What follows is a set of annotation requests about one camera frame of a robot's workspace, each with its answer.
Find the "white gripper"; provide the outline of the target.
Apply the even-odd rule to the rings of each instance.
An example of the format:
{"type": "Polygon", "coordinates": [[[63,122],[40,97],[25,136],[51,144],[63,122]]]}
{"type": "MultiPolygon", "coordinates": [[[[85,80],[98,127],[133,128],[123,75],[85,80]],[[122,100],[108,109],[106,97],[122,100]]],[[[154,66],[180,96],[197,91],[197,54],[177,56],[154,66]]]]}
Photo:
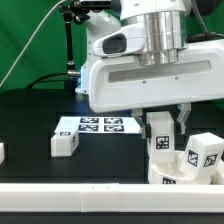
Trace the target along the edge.
{"type": "Polygon", "coordinates": [[[190,102],[222,98],[224,40],[191,43],[171,64],[142,67],[134,55],[101,59],[89,77],[90,108],[97,113],[133,109],[143,139],[151,137],[151,126],[138,108],[179,104],[177,122],[184,134],[190,102]]]}

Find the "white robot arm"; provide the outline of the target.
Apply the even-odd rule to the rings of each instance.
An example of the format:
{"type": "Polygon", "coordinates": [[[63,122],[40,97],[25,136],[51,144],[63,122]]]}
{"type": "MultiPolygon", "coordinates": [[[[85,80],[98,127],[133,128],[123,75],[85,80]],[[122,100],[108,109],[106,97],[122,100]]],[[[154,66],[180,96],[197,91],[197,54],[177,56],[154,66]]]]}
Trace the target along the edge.
{"type": "Polygon", "coordinates": [[[147,136],[142,110],[178,105],[185,125],[193,102],[224,98],[224,39],[186,35],[197,0],[78,0],[87,25],[80,91],[96,113],[130,110],[147,136]]]}

